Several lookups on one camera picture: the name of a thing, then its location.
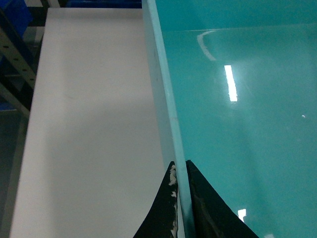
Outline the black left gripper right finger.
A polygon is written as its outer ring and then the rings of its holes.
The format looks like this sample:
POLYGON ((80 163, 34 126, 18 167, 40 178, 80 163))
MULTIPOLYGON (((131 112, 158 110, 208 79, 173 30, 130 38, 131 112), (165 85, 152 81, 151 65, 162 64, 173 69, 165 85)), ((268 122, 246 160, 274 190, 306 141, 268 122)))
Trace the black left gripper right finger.
POLYGON ((186 161, 196 237, 256 238, 229 208, 196 165, 186 161))

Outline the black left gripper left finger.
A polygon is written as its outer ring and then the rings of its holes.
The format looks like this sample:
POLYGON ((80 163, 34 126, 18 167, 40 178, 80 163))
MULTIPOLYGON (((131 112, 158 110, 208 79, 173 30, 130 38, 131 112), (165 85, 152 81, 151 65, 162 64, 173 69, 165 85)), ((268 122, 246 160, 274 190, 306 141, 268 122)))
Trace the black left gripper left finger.
POLYGON ((178 183, 176 166, 170 162, 153 204, 135 238, 176 238, 178 233, 178 183))

